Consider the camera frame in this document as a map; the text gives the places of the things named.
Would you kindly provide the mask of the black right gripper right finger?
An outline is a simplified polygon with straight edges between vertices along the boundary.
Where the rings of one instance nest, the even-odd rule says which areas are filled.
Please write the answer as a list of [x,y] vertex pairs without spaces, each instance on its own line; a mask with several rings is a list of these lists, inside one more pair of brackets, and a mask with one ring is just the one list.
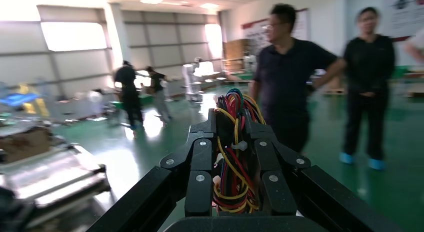
[[256,159],[263,231],[400,231],[310,160],[279,143],[248,110],[244,135]]

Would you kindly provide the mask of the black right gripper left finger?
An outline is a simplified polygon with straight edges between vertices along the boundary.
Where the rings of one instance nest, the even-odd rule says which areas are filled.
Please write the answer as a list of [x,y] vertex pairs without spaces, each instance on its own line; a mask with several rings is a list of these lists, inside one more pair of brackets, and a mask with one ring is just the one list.
[[216,115],[190,127],[187,141],[124,194],[89,231],[158,231],[185,199],[185,216],[211,216]]

